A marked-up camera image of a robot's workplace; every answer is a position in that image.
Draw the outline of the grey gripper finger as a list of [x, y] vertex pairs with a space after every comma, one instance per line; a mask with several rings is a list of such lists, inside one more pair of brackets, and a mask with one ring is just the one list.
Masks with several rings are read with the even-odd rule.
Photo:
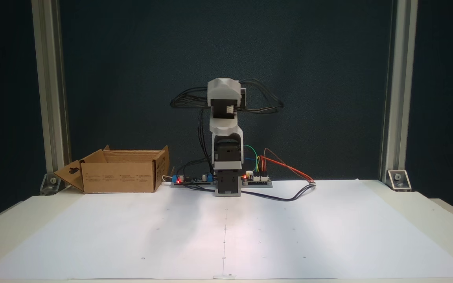
[[232, 134], [243, 136], [243, 131], [238, 125], [237, 116], [232, 119], [210, 118], [209, 130], [216, 136], [230, 136]]
[[207, 105], [212, 107], [213, 99], [235, 100], [240, 106], [240, 83], [231, 78], [216, 78], [207, 83]]

